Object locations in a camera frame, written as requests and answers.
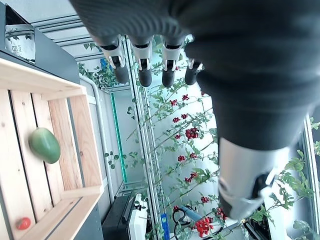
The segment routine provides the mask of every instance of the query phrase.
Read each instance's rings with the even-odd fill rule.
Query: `red tomato cluster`
[[[178,156],[178,162],[183,162],[184,160],[186,160],[185,156]]]
[[[199,137],[199,129],[196,127],[187,129],[185,130],[185,136],[188,138],[188,140],[196,139]]]
[[[218,207],[216,209],[215,214],[223,221],[225,221],[227,219],[226,214],[224,213],[224,211],[220,207]]]
[[[210,220],[208,217],[201,219],[195,223],[196,230],[199,232],[200,238],[205,235],[209,234],[211,229],[214,229],[214,226],[210,224]]]
[[[198,176],[198,174],[197,174],[196,172],[192,172],[192,173],[190,174],[190,177],[189,177],[189,178],[188,178],[188,177],[185,177],[185,178],[184,178],[184,181],[185,181],[186,183],[191,183],[192,179],[196,178],[197,176]]]
[[[184,100],[189,100],[188,94],[182,96],[182,101],[184,101]]]
[[[174,123],[177,123],[179,121],[180,121],[180,118],[178,118],[178,117],[174,117],[173,120],[172,120],[172,122],[174,122]]]
[[[208,198],[207,196],[202,196],[202,197],[201,197],[201,202],[202,202],[203,204],[206,204],[206,203],[209,202],[209,198]]]
[[[197,155],[196,155],[194,152],[192,152],[192,153],[190,154],[190,158],[191,158],[191,159],[196,159],[196,158],[197,158]]]
[[[175,100],[173,100],[173,101],[170,100],[170,104],[171,104],[171,107],[177,106],[178,100],[177,100],[177,99],[175,99]]]

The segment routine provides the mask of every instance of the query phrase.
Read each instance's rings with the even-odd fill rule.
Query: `plant stem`
[[[212,142],[210,142],[207,146],[205,146],[204,148],[202,148],[201,150],[200,150],[200,152],[201,151],[203,151],[203,150],[205,150],[207,147],[209,147],[211,144],[213,144],[213,143],[215,143],[215,141],[213,140]]]
[[[152,149],[148,154],[150,154],[151,152],[153,152],[154,150],[156,150],[157,148],[159,148],[163,143],[165,143],[167,140],[169,140],[169,139],[172,138],[174,135],[176,135],[177,133],[179,133],[182,128],[184,128],[185,126],[189,125],[189,124],[190,124],[191,122],[193,122],[195,119],[199,118],[201,115],[205,114],[206,112],[208,112],[208,111],[211,110],[211,109],[212,109],[212,107],[209,108],[208,110],[206,110],[204,113],[201,113],[201,114],[200,114],[199,116],[197,116],[196,118],[194,118],[194,119],[192,119],[192,120],[184,123],[183,126],[178,129],[178,131],[174,132],[174,134],[172,134],[171,136],[169,136],[169,137],[167,137],[165,140],[163,140],[161,143],[159,143],[159,144],[158,144],[154,149]]]
[[[178,199],[182,198],[183,196],[187,195],[188,193],[190,193],[193,189],[195,189],[196,187],[198,187],[199,185],[203,184],[204,182],[206,182],[207,180],[209,180],[210,178],[214,177],[216,174],[218,174],[219,171],[214,171],[213,173],[210,174],[210,176],[203,182],[197,182],[196,185],[194,185],[191,189],[189,189],[188,191],[184,192],[183,194],[180,194],[179,197],[177,197],[176,199],[174,199],[172,202],[170,202],[167,206],[165,206],[165,208],[163,209],[164,211],[172,204],[174,204]]]
[[[179,89],[181,89],[181,88],[184,87],[185,85],[186,85],[186,84],[178,87],[175,91],[178,91]],[[175,93],[176,93],[176,92],[173,92],[173,93],[164,101],[164,103],[157,109],[157,111],[155,111],[155,113],[152,114],[152,116],[150,116],[147,120],[143,121],[143,124],[140,126],[139,132],[141,132],[142,128],[146,125],[146,123],[147,123],[148,121],[150,121],[150,119],[151,119],[154,115],[156,115],[156,114],[161,110],[161,108],[163,108],[163,107],[168,103],[169,99],[170,99]],[[135,133],[135,131],[137,131],[137,129],[135,129],[133,132],[131,132],[130,135],[126,138],[126,140],[128,140],[128,139]]]

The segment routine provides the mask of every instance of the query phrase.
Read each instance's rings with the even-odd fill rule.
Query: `black sleeve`
[[[320,98],[320,1],[172,1],[195,40],[198,83],[212,97],[219,137],[250,149],[291,144]]]

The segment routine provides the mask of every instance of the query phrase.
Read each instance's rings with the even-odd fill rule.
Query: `white pipe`
[[[100,138],[101,138],[101,143],[102,143],[102,150],[103,150],[103,155],[104,155],[105,153],[108,152],[108,149],[107,149],[107,142],[106,142],[105,126],[104,126],[104,121],[102,118],[102,109],[101,109],[99,91],[98,91],[98,88],[97,88],[97,85],[95,84],[95,82],[92,81],[90,78],[83,76],[81,73],[79,73],[79,77],[81,80],[90,84],[93,89],[93,93],[94,93],[94,96],[96,99],[96,108],[97,108],[96,112],[97,112],[97,117],[98,117],[98,125],[99,125],[99,132],[100,132]],[[114,189],[112,187],[110,166],[109,166],[109,164],[106,164],[106,163],[104,165],[105,165],[105,169],[106,169],[106,178],[108,180],[110,202],[111,202],[111,204],[113,204],[115,201],[115,195],[114,195]]]

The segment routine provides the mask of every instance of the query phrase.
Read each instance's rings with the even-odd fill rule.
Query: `green leaf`
[[[200,174],[200,175],[205,175],[205,174],[206,174],[205,171],[204,171],[202,168],[197,168],[197,167],[195,167],[195,168],[193,168],[193,170],[194,170],[196,173]]]
[[[297,150],[296,152],[300,155],[301,158],[304,158],[304,153],[301,150]]]
[[[309,233],[311,231],[311,227],[309,226],[309,224],[302,220],[295,220],[293,223],[293,228],[302,230],[305,233]]]
[[[320,122],[314,122],[314,118],[310,117],[311,129],[318,130],[320,126]]]
[[[263,215],[263,213],[261,211],[256,210],[255,213],[252,214],[250,218],[259,223],[264,219],[264,215]]]

